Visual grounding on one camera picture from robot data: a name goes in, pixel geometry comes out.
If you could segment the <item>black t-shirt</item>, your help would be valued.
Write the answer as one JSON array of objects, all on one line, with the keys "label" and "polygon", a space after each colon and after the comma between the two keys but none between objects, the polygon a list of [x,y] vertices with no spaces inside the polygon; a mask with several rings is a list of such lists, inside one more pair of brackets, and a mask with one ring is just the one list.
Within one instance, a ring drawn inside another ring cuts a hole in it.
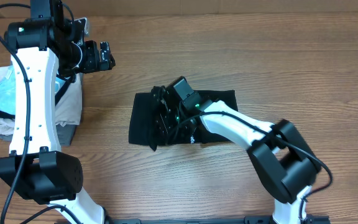
[{"label": "black t-shirt", "polygon": [[[234,90],[213,91],[200,90],[198,92],[203,97],[222,100],[230,108],[238,110],[236,95]],[[152,109],[152,93],[136,93],[132,108],[131,121],[129,125],[129,143],[141,146],[149,146],[156,150],[159,146],[165,145],[165,138],[159,133],[160,128],[156,123]],[[195,128],[191,134],[186,134],[187,129],[182,126],[176,138],[171,138],[169,144],[194,144],[194,143],[213,143],[227,142],[228,140],[220,135],[213,134],[204,128]]]}]

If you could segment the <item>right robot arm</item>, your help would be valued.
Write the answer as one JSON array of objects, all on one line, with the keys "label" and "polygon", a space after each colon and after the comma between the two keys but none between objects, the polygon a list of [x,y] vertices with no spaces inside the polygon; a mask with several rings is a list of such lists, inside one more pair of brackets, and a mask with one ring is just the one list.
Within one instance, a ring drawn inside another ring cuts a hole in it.
[{"label": "right robot arm", "polygon": [[294,125],[250,118],[215,93],[196,91],[185,77],[151,90],[154,128],[150,147],[177,144],[197,129],[245,149],[266,191],[274,199],[269,223],[311,223],[306,198],[322,165]]}]

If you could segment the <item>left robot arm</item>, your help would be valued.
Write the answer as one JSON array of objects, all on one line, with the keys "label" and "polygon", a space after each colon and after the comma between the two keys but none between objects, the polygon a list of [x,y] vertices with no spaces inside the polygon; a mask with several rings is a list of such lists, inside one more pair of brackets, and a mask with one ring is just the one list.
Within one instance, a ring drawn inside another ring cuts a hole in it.
[{"label": "left robot arm", "polygon": [[55,124],[55,81],[115,66],[107,42],[85,40],[86,18],[66,18],[61,1],[32,1],[30,17],[13,22],[0,42],[16,76],[16,113],[9,155],[0,157],[0,178],[10,194],[58,210],[69,223],[111,223],[106,209],[83,187],[77,157],[62,152]]}]

